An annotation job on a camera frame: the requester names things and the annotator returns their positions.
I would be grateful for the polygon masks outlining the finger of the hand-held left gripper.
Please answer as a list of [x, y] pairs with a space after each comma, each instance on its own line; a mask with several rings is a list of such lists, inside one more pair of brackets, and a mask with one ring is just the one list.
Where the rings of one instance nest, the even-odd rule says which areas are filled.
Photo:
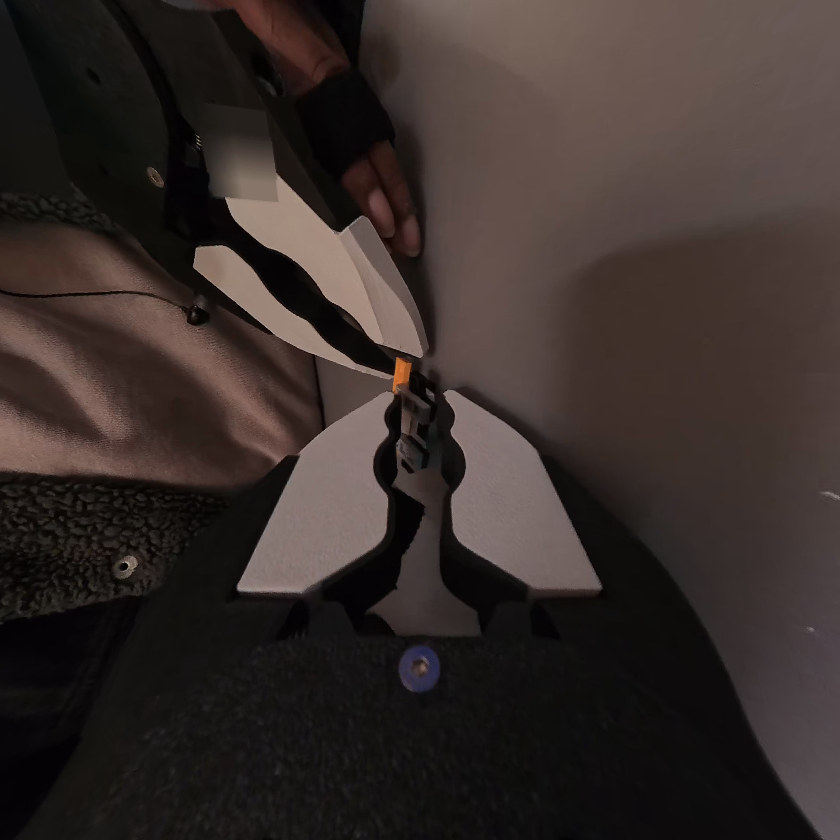
[[197, 248], [194, 268], [280, 340], [353, 371], [383, 380], [392, 378], [392, 353], [370, 339], [336, 304], [308, 289], [303, 280], [282, 277], [276, 285], [286, 299], [303, 305], [300, 314], [279, 300], [258, 272], [227, 246]]
[[336, 232], [279, 175], [276, 194], [272, 202], [236, 197], [226, 202], [242, 228], [296, 261], [375, 343], [423, 358], [428, 350], [423, 319], [371, 221], [361, 216]]

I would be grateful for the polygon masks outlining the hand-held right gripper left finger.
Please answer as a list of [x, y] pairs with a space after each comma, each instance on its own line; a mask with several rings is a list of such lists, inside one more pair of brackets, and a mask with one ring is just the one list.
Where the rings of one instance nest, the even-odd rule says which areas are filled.
[[386, 596], [423, 507], [393, 487], [402, 405], [379, 394], [300, 453], [237, 593]]

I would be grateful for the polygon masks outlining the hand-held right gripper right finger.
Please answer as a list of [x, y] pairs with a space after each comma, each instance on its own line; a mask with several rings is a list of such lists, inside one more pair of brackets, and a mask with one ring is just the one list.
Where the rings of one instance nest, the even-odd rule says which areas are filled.
[[455, 390], [445, 402], [465, 474], [451, 497], [457, 543], [528, 596], [594, 596], [602, 583], [538, 450]]

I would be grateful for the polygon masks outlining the small lego subassembly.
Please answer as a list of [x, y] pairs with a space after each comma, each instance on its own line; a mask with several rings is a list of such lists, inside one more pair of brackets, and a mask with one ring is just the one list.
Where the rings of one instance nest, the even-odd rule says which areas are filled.
[[438, 414], [438, 384], [407, 357], [395, 359], [392, 393], [400, 407], [400, 436], [396, 459], [409, 473], [429, 467], [435, 446]]

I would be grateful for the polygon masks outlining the person's left hand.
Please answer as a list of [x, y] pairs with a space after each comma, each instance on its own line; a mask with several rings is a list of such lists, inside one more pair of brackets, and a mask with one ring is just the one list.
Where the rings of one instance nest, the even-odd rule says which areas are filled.
[[358, 69], [344, 2], [230, 2], [291, 93], [316, 162], [339, 183], [388, 249], [422, 250], [421, 226], [395, 151], [390, 116]]

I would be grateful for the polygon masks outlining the beige sweatshirt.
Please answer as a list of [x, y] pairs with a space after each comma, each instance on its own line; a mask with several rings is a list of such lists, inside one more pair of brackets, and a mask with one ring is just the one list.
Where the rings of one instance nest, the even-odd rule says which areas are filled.
[[2, 223], [2, 472], [225, 493], [324, 428], [314, 359], [193, 294], [129, 238]]

